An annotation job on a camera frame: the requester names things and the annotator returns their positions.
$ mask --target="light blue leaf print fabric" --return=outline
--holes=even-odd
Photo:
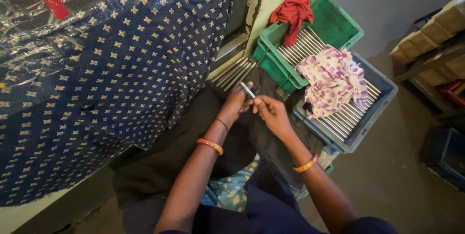
[[[201,88],[232,0],[99,0],[0,38],[0,206],[149,148]]]
[[[201,204],[238,212],[244,211],[247,204],[247,192],[244,185],[259,164],[260,156],[257,154],[248,166],[231,177],[209,180]]]

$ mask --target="navy blue fabric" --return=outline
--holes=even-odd
[[[247,181],[247,206],[244,212],[200,205],[193,233],[320,234],[300,214],[299,205],[289,187],[265,162]],[[123,225],[127,234],[151,234],[160,218],[164,200],[148,200],[124,209]],[[366,217],[349,223],[342,234],[396,234],[387,221]],[[185,234],[170,230],[162,234]]]
[[[1,39],[0,206],[149,148],[201,88],[232,0],[100,0]]]

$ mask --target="gray floor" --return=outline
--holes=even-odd
[[[386,76],[393,77],[389,52],[412,30],[411,23],[450,0],[335,0],[360,24],[365,36],[353,50]],[[418,162],[431,112],[399,87],[398,96],[353,154],[340,155],[331,177],[363,216],[391,222],[403,234],[464,233],[465,195]],[[302,214],[325,230],[311,198],[299,201]],[[124,233],[115,198],[83,220],[76,233]]]

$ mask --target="forearm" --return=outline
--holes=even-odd
[[[303,166],[313,158],[295,133],[283,139],[283,142],[294,159],[295,166]],[[319,164],[301,174],[309,195],[331,234],[341,233],[349,222],[359,218],[352,203]]]
[[[216,120],[210,125],[204,138],[221,146],[226,135],[225,126]],[[171,188],[154,233],[165,230],[180,230],[187,233],[192,231],[195,213],[217,157],[218,151],[211,146],[199,144],[196,147]]]

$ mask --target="red cloth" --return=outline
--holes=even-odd
[[[297,41],[302,22],[313,23],[313,12],[309,4],[310,0],[285,0],[271,13],[270,23],[278,20],[291,24],[284,39],[285,46],[291,46]]]

